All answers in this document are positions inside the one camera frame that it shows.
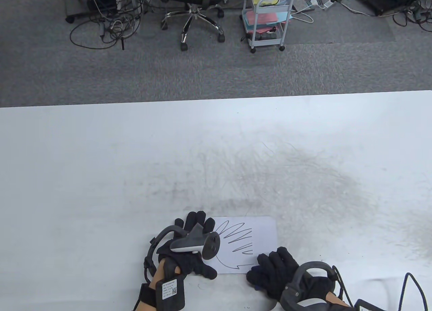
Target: black glove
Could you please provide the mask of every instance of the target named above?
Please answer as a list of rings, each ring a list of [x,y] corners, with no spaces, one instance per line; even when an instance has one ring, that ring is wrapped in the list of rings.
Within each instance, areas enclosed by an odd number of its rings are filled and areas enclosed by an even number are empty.
[[[268,256],[258,255],[258,266],[254,266],[246,274],[246,279],[252,285],[267,291],[271,299],[280,300],[285,285],[293,280],[298,269],[298,263],[285,247],[277,248]],[[312,277],[306,273],[301,279],[300,288],[304,291],[301,300],[317,297],[325,300],[325,296],[332,290],[332,280],[328,277]]]
[[[206,214],[204,211],[199,212],[189,212],[188,217],[185,222],[185,230],[190,232],[193,227],[199,223],[203,226],[204,233],[209,233],[213,231],[215,227],[215,220],[212,218],[208,218],[206,220]],[[183,227],[183,220],[178,218],[174,221],[174,225]],[[159,262],[163,258],[170,257],[173,259],[177,265],[180,267],[183,275],[188,275],[191,272],[195,272],[195,274],[202,275],[208,279],[214,280],[217,276],[217,272],[215,269],[207,266],[201,257],[201,253],[186,252],[186,253],[175,253],[169,249],[169,245],[174,240],[178,239],[179,235],[174,234],[174,238],[172,240],[168,240],[163,246],[161,246],[156,253],[159,254]]]

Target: office chair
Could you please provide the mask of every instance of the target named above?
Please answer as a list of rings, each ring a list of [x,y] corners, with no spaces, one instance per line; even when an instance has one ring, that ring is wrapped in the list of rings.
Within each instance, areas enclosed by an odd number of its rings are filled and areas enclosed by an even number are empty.
[[[186,21],[185,26],[182,30],[182,39],[180,43],[180,49],[182,51],[186,51],[188,49],[188,45],[186,44],[186,37],[188,36],[188,30],[190,27],[190,24],[192,23],[193,19],[201,19],[207,23],[209,23],[211,26],[213,26],[218,32],[218,42],[225,42],[225,35],[223,34],[222,28],[217,24],[214,20],[211,18],[205,16],[201,13],[201,10],[207,10],[210,8],[217,8],[218,10],[218,17],[222,18],[224,16],[223,9],[218,5],[223,0],[174,0],[176,2],[183,2],[185,3],[185,10],[178,10],[178,11],[172,11],[170,13],[167,13],[165,17],[163,18],[161,22],[161,28],[163,30],[166,30],[168,28],[167,19],[169,17],[173,16],[179,16],[179,15],[189,15],[188,20]]]

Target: skin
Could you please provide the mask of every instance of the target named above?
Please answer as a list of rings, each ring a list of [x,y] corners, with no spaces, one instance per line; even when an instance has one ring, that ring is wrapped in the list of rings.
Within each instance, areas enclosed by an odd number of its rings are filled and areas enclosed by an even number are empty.
[[[165,278],[165,274],[163,271],[164,263],[165,263],[165,259],[162,259],[161,262],[159,263],[158,269],[157,269],[151,283],[149,284],[149,288],[156,289],[156,283]],[[176,269],[175,273],[180,274],[180,268],[176,267],[175,269]],[[154,308],[151,305],[148,305],[146,303],[139,302],[138,306],[136,307],[136,311],[156,311],[156,308]]]
[[[156,271],[155,276],[153,277],[149,287],[156,289],[156,283],[160,280],[163,280],[165,278],[165,274],[163,271],[163,265],[165,263],[165,259],[162,259],[161,262],[159,263],[158,269]],[[175,270],[176,274],[180,274],[180,268],[176,267]],[[343,302],[342,300],[338,299],[336,295],[334,295],[331,292],[328,292],[326,295],[326,301],[333,303],[333,304],[339,304],[339,305],[343,305],[343,306],[349,306],[347,305],[345,302]],[[146,303],[143,302],[139,302],[138,306],[136,307],[136,311],[156,311],[156,308],[152,307],[151,305],[148,305]]]

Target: chair wheel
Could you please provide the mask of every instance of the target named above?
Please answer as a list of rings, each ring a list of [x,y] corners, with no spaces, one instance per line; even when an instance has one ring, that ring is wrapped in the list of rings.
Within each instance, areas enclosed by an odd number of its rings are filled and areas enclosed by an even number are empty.
[[[75,21],[75,17],[74,16],[67,16],[65,18],[65,21],[68,22],[69,24],[72,24]]]

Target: chair base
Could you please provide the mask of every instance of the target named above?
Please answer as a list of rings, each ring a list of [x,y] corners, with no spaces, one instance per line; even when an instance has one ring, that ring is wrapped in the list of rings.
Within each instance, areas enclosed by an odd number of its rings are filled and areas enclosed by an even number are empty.
[[[201,19],[202,21],[205,21],[208,24],[210,24],[219,33],[218,42],[221,42],[221,43],[225,42],[225,35],[223,34],[223,30],[219,24],[217,24],[214,20],[207,17],[206,15],[202,14],[201,13],[202,8],[198,7],[198,5],[194,5],[194,4],[187,4],[187,5],[189,7],[189,10],[176,10],[176,11],[172,11],[170,13],[167,13],[161,22],[161,28],[163,30],[166,30],[168,28],[168,24],[166,22],[168,18],[173,17],[173,16],[189,15],[185,26],[183,26],[182,38],[180,40],[180,49],[182,51],[186,51],[188,49],[188,45],[186,44],[186,38],[188,37],[189,27],[190,27],[190,24],[192,24],[193,19]],[[211,8],[217,8],[218,17],[223,17],[222,7],[220,7],[219,5],[214,5],[214,6],[208,7],[208,9],[211,9]]]

